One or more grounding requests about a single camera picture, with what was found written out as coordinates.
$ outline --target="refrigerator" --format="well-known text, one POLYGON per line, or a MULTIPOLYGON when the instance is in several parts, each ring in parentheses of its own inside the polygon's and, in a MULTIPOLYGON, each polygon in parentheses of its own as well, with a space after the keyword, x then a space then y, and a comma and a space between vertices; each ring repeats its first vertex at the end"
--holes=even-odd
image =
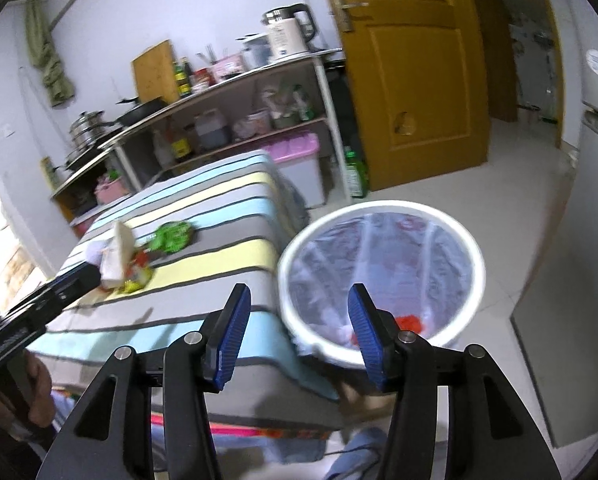
POLYGON ((598 15, 570 3, 583 65, 578 166, 511 320, 555 447, 598 432, 598 15))

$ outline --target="blue gripper pad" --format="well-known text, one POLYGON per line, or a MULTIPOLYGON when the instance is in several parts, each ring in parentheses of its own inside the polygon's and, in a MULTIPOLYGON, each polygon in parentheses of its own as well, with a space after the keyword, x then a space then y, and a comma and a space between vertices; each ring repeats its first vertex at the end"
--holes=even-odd
POLYGON ((379 390, 383 390, 388 380, 383 362, 383 343, 378 333, 383 326, 368 291, 361 283, 355 283, 348 291, 348 315, 357 335, 368 378, 379 390))
POLYGON ((218 390, 223 390, 225 383, 233 378, 234 365, 250 318, 250 303, 250 289, 244 283, 237 283, 223 308, 222 314, 229 314, 227 320, 221 316, 224 319, 215 326, 215 330, 225 327, 218 344, 217 368, 212 380, 218 390))

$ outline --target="bed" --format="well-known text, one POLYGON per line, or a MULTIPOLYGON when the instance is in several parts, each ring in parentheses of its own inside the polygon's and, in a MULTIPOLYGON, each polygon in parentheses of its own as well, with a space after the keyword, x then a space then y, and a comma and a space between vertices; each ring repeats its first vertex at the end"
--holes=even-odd
MULTIPOLYGON (((342 425, 337 393, 300 362, 277 317, 277 260, 304 215, 261 150, 154 184, 100 216, 59 273, 84 260, 89 242, 111 237, 115 220, 129 225, 138 243, 164 222, 189 221, 194 242, 158 260, 142 290, 85 295, 29 349, 56 386, 82 392, 117 347, 166 347, 222 308, 235 283, 246 283, 252 313, 233 380, 220 395, 206 396, 213 432, 324 438, 342 425)), ((153 409, 161 409, 158 391, 153 409)))

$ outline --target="green bottle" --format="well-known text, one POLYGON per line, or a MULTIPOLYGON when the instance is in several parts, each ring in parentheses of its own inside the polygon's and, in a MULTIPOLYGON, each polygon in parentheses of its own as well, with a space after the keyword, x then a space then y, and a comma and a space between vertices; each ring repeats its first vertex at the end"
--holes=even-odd
POLYGON ((190 79, 183 67, 176 61, 172 63, 175 71, 175 80, 177 82, 177 90, 179 90, 180 97, 188 97, 192 95, 192 87, 190 86, 190 79))
POLYGON ((368 170, 364 161, 348 146, 346 151, 346 181, 353 198, 364 198, 368 194, 368 170))

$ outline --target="white trash can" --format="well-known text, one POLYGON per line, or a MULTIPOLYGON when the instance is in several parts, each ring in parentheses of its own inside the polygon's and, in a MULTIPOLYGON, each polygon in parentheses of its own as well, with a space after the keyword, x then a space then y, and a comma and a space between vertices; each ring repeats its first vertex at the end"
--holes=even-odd
POLYGON ((348 317, 353 283, 377 308, 416 316, 421 336, 451 346, 477 311, 486 268, 454 218, 398 200, 355 204, 301 231, 279 261, 281 318, 301 354, 364 368, 348 317))

